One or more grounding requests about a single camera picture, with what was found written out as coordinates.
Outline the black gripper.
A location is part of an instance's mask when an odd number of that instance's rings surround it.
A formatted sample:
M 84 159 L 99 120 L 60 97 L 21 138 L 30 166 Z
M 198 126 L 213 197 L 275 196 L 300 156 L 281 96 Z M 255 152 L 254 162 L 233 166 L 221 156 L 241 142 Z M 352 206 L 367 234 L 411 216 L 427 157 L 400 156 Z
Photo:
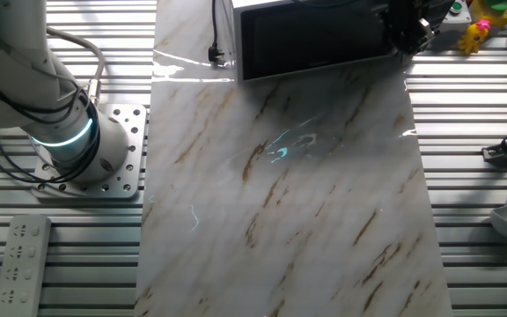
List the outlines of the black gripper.
M 386 33 L 393 45 L 402 53 L 417 54 L 425 43 L 426 32 L 419 23 L 420 1 L 388 0 L 384 21 Z

